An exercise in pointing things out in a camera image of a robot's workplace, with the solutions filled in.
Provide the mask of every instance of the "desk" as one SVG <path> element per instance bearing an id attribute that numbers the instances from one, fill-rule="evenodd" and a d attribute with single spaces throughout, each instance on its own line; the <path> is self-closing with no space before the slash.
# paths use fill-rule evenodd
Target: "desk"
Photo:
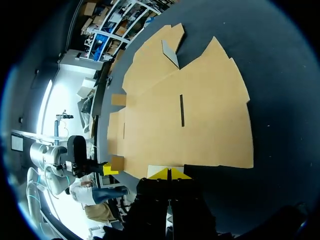
<path id="1" fill-rule="evenodd" d="M 213 36 L 234 58 L 250 102 L 254 168 L 185 166 L 203 185 L 217 230 L 242 234 L 286 204 L 312 207 L 320 192 L 320 70 L 304 37 L 267 1 L 181 1 L 158 16 L 131 43 L 113 70 L 99 124 L 98 158 L 109 159 L 107 127 L 111 94 L 124 94 L 123 77 L 134 53 L 163 25 L 186 32 L 177 57 L 181 67 L 200 56 Z M 122 172 L 121 183 L 138 179 Z"/>

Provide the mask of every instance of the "small cardboard piece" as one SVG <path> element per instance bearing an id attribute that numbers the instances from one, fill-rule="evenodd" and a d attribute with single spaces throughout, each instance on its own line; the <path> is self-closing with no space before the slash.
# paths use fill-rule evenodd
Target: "small cardboard piece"
<path id="1" fill-rule="evenodd" d="M 123 156 L 112 156 L 110 163 L 111 171 L 123 171 L 125 158 Z"/>
<path id="2" fill-rule="evenodd" d="M 253 167 L 250 98 L 235 61 L 213 37 L 201 56 L 178 69 L 162 42 L 172 55 L 183 35 L 182 25 L 167 25 L 142 45 L 124 76 L 126 107 L 118 123 L 110 114 L 108 143 L 116 140 L 113 154 L 137 178 L 147 176 L 149 165 Z"/>
<path id="3" fill-rule="evenodd" d="M 87 28 L 90 26 L 91 23 L 92 23 L 92 19 L 89 18 L 81 28 L 81 35 L 85 34 L 85 32 L 87 31 Z"/>
<path id="4" fill-rule="evenodd" d="M 85 7 L 84 7 L 84 15 L 85 16 L 92 16 L 92 14 L 94 13 L 96 5 L 97 4 L 94 3 L 94 2 L 87 2 L 85 4 Z"/>
<path id="5" fill-rule="evenodd" d="M 112 94 L 111 104 L 115 106 L 126 106 L 127 96 L 125 94 Z"/>

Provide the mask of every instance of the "laboratory room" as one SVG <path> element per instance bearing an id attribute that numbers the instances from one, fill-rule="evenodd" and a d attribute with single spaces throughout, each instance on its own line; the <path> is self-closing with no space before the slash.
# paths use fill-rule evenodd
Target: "laboratory room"
<path id="1" fill-rule="evenodd" d="M 315 239 L 315 3 L 5 4 L 7 238 Z"/>

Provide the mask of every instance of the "wall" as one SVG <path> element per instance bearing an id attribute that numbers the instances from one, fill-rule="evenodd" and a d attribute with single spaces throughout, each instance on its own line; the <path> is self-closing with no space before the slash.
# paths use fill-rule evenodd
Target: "wall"
<path id="1" fill-rule="evenodd" d="M 88 68 L 84 68 L 82 71 L 75 70 L 78 70 L 78 68 L 70 65 L 60 65 L 60 70 L 53 82 L 51 94 L 47 103 L 47 108 L 44 113 L 44 135 L 55 135 L 54 125 L 56 114 L 62 114 L 62 112 L 66 110 L 66 113 L 69 115 L 73 115 L 74 118 L 64 119 L 60 122 L 59 136 L 88 136 L 88 134 L 84 134 L 81 125 L 77 105 L 77 103 L 81 100 L 81 97 L 77 95 L 77 92 L 82 86 L 84 78 L 92 78 L 96 71 Z"/>
<path id="2" fill-rule="evenodd" d="M 45 2 L 35 4 L 37 7 L 31 7 L 33 3 L 28 3 L 32 9 L 24 16 L 24 20 L 28 21 L 28 27 L 19 32 L 20 36 L 23 36 L 23 41 L 20 37 L 10 39 L 11 46 L 14 47 L 10 50 L 6 62 L 15 64 L 11 66 L 11 72 L 7 76 L 1 106 L 3 116 L 1 132 L 4 142 L 7 143 L 5 164 L 12 174 L 12 182 L 17 185 L 26 180 L 27 170 L 32 165 L 28 149 L 33 141 L 30 139 L 24 141 L 24 152 L 11 151 L 11 129 L 36 132 L 42 98 L 49 80 L 53 80 L 57 73 L 58 56 L 66 48 L 71 19 L 78 1 L 69 0 L 63 4 L 53 3 L 50 6 Z M 33 16 L 33 11 L 37 9 L 42 11 L 37 14 L 37 18 L 34 18 L 36 19 L 34 22 L 28 16 Z M 39 29 L 31 38 L 37 27 Z M 38 75 L 35 75 L 36 69 L 39 70 Z M 19 117 L 23 117 L 22 124 L 18 121 Z"/>

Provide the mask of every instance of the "person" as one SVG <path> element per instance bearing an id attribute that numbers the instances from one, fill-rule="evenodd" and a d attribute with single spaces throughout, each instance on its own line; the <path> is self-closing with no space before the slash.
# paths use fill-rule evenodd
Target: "person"
<path id="1" fill-rule="evenodd" d="M 91 181 L 78 181 L 67 187 L 65 193 L 71 195 L 78 203 L 92 206 L 109 199 L 120 198 L 129 194 L 129 191 L 124 186 L 119 188 L 98 188 L 93 186 Z"/>

